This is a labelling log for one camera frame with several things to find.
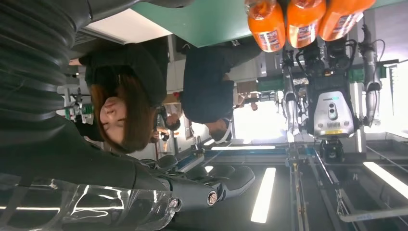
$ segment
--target white panel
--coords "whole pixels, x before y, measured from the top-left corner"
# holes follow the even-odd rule
[[[249,81],[258,78],[258,71],[255,59],[247,61],[240,66],[231,69],[228,74],[229,78],[234,81]]]
[[[177,89],[176,79],[176,65],[169,63],[167,65],[167,92],[171,92]]]
[[[181,90],[183,89],[183,83],[184,83],[184,66],[186,65],[186,60],[178,60],[174,62],[175,64],[175,69],[176,69],[176,85],[177,89]]]
[[[91,23],[87,28],[124,43],[139,43],[171,34],[131,9]]]

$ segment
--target short brown hair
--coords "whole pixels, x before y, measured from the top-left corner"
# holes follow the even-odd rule
[[[150,142],[155,109],[150,106],[149,98],[140,81],[133,76],[121,75],[121,83],[116,89],[119,98],[126,105],[126,120],[124,124],[124,138],[122,143],[115,143],[109,139],[99,118],[106,99],[111,97],[102,85],[91,86],[94,116],[103,139],[116,151],[131,153],[143,150]]]

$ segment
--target fluorescent light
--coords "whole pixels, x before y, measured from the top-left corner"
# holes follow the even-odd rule
[[[6,209],[5,206],[0,206],[1,210]],[[37,211],[60,211],[57,207],[17,207],[16,210],[37,210]]]
[[[205,166],[204,167],[205,168],[205,170],[207,171],[207,172],[211,172],[211,170],[213,170],[213,166]]]
[[[382,167],[378,166],[378,164],[374,162],[364,162],[363,164],[408,199],[408,186],[406,184],[398,180],[396,177],[385,171]]]
[[[252,140],[251,139],[245,139],[245,140],[243,140],[243,144],[250,144],[252,142]]]
[[[268,150],[275,149],[275,146],[230,146],[230,147],[212,147],[211,150]]]
[[[357,130],[357,148],[358,148],[358,152],[362,152],[362,148],[361,148],[361,130]]]
[[[252,211],[252,222],[266,223],[267,221],[275,173],[276,168],[274,167],[269,167],[265,171],[261,187],[259,188],[258,197],[256,197],[255,206]]]
[[[210,139],[209,141],[204,143],[204,146],[209,146],[209,145],[213,144],[214,142],[215,142],[214,139]]]

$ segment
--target black shirt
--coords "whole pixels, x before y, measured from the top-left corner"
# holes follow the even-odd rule
[[[234,81],[222,80],[230,72],[225,62],[214,47],[187,53],[181,105],[184,115],[192,122],[216,122],[231,112]]]

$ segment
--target ceiling light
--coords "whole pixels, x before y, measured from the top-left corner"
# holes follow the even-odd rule
[[[211,144],[213,144],[215,142],[214,139],[210,139],[209,141],[204,143],[204,146],[210,146]]]
[[[230,146],[230,147],[212,147],[211,150],[268,150],[275,149],[275,146]]]
[[[361,130],[357,130],[357,148],[358,152],[362,152],[362,147],[361,147]]]
[[[378,164],[374,162],[364,162],[363,164],[408,199],[408,186],[406,184],[398,180],[396,177],[385,171],[382,167],[378,166]]]
[[[213,166],[205,166],[204,167],[205,168],[205,170],[207,171],[207,172],[211,172],[211,170],[213,170]]]
[[[274,167],[269,167],[265,171],[261,187],[259,188],[258,197],[256,197],[254,210],[252,211],[252,222],[266,223],[267,221],[275,173],[276,168]]]

